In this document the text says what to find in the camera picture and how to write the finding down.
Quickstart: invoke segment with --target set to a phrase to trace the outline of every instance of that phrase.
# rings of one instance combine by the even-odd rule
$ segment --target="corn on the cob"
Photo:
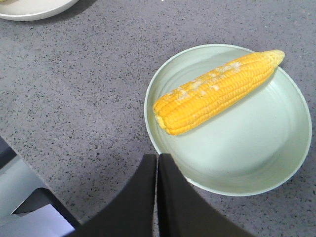
[[[159,98],[153,110],[170,135],[184,133],[253,91],[282,62],[284,52],[255,52],[205,73]]]

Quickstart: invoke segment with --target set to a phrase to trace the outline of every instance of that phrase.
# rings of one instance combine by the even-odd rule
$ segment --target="gray countertop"
[[[210,43],[285,51],[281,67],[312,117],[304,164],[261,195],[195,189],[255,235],[316,236],[315,1],[80,0],[48,19],[0,23],[0,136],[81,222],[156,153],[143,106],[167,59]]]

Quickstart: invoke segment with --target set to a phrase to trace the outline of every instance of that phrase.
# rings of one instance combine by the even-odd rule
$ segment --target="white plate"
[[[34,21],[57,15],[78,0],[6,0],[0,2],[0,18]]]
[[[187,49],[159,68],[146,93],[146,128],[157,152],[172,154],[189,182],[218,194],[266,192],[284,183],[302,165],[312,125],[294,81],[277,68],[254,92],[179,136],[160,129],[152,106],[165,93],[250,52],[225,44]]]

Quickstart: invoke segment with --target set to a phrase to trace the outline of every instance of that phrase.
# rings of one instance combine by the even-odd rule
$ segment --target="plate rim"
[[[41,20],[48,17],[52,17],[55,15],[60,14],[61,12],[69,9],[73,5],[75,5],[79,0],[68,0],[66,3],[46,11],[41,11],[37,13],[31,13],[31,14],[19,14],[19,15],[11,15],[11,14],[3,14],[0,13],[0,18],[5,20],[11,20],[11,21],[34,21],[34,20]],[[67,6],[65,9],[62,9],[61,11],[58,11],[62,7]]]
[[[228,48],[234,48],[234,49],[241,49],[241,50],[244,50],[244,51],[247,51],[247,52],[254,52],[253,50],[250,50],[248,48],[244,48],[244,47],[240,47],[240,46],[237,46],[237,45],[232,45],[232,44],[220,44],[220,43],[216,43],[216,44],[202,44],[202,45],[198,45],[198,46],[194,46],[194,47],[191,47],[191,48],[188,48],[188,49],[185,49],[175,55],[173,55],[172,57],[170,57],[167,61],[165,61],[160,67],[159,69],[155,72],[155,74],[153,75],[148,87],[147,87],[147,90],[146,90],[146,95],[145,95],[145,101],[144,101],[144,119],[145,119],[145,125],[146,125],[146,130],[147,130],[147,133],[149,135],[149,138],[151,140],[151,143],[152,145],[154,146],[156,152],[160,155],[162,152],[161,150],[159,149],[159,147],[157,146],[154,138],[153,138],[153,135],[151,133],[151,130],[150,130],[150,126],[149,126],[149,122],[148,122],[148,114],[147,114],[147,110],[148,110],[148,97],[149,97],[149,93],[150,93],[150,90],[151,90],[151,87],[157,77],[157,75],[160,73],[160,71],[167,65],[169,64],[172,60],[174,60],[175,58],[179,57],[180,55],[186,53],[186,52],[189,52],[189,51],[192,51],[192,50],[195,50],[195,49],[198,49],[198,48],[203,48],[203,47],[228,47]],[[296,92],[298,93],[298,95],[300,96],[300,99],[304,105],[304,109],[305,109],[305,112],[307,113],[307,119],[308,119],[308,127],[309,127],[309,133],[308,133],[308,141],[307,141],[307,144],[306,144],[306,147],[305,147],[305,150],[304,150],[304,155],[302,156],[302,159],[299,163],[299,165],[296,167],[296,169],[294,169],[287,177],[283,178],[281,181],[277,182],[275,185],[271,186],[271,187],[268,187],[266,189],[262,189],[260,191],[255,191],[255,192],[248,192],[248,193],[233,193],[233,192],[222,192],[222,191],[218,191],[218,190],[214,190],[214,189],[211,189],[209,187],[206,187],[204,185],[201,185],[193,180],[191,180],[189,177],[185,176],[183,174],[183,176],[186,178],[186,180],[201,188],[201,189],[204,189],[206,191],[209,191],[209,192],[212,192],[212,193],[215,193],[215,194],[220,194],[220,195],[226,195],[226,196],[232,196],[232,197],[246,197],[246,196],[253,196],[253,195],[258,195],[258,194],[262,194],[262,193],[265,193],[267,191],[270,191],[270,190],[273,190],[277,187],[279,187],[280,185],[284,184],[287,180],[289,180],[298,170],[299,168],[302,166],[302,164],[304,163],[307,155],[308,155],[308,152],[310,150],[310,146],[311,146],[311,141],[312,141],[312,120],[311,120],[311,113],[310,113],[310,110],[309,110],[309,107],[308,107],[308,104],[306,102],[306,99],[302,93],[302,91],[300,90],[300,88],[297,86],[297,84],[295,83],[295,81],[289,76],[289,74],[287,74],[287,72],[285,70],[283,70],[280,66],[277,67],[276,70],[279,70],[282,74],[284,74],[286,76],[286,78],[288,79],[288,81],[292,84],[292,86],[295,88]]]

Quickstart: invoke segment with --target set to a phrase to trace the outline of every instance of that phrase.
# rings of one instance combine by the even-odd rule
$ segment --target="black object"
[[[31,195],[13,212],[13,214],[28,213],[51,204],[74,228],[80,226],[75,217],[51,193],[49,189],[35,189]]]
[[[150,237],[156,157],[144,155],[121,193],[98,215],[66,237]],[[170,154],[158,159],[158,222],[161,237],[251,237],[227,220],[189,185]]]
[[[185,180],[170,154],[158,163],[157,204],[162,237],[251,237],[211,208]]]
[[[14,150],[0,137],[0,169],[16,156]]]
[[[156,156],[144,155],[135,174],[119,195],[67,237],[152,236],[156,163]]]

